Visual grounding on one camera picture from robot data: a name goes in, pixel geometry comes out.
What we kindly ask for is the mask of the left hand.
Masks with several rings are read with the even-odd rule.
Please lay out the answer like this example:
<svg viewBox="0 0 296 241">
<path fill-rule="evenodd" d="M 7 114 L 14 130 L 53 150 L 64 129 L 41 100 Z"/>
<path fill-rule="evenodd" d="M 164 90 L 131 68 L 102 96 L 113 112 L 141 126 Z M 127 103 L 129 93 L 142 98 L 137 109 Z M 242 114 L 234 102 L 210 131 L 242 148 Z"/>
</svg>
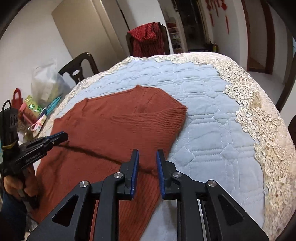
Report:
<svg viewBox="0 0 296 241">
<path fill-rule="evenodd" d="M 34 166 L 30 165 L 26 170 L 28 172 L 28 175 L 25 178 L 25 185 L 23 185 L 22 181 L 18 178 L 12 176 L 4 177 L 4 188 L 6 192 L 18 200 L 21 199 L 19 195 L 20 190 L 24 190 L 25 193 L 30 197 L 37 196 L 39 193 L 39 187 L 35 175 Z"/>
</svg>

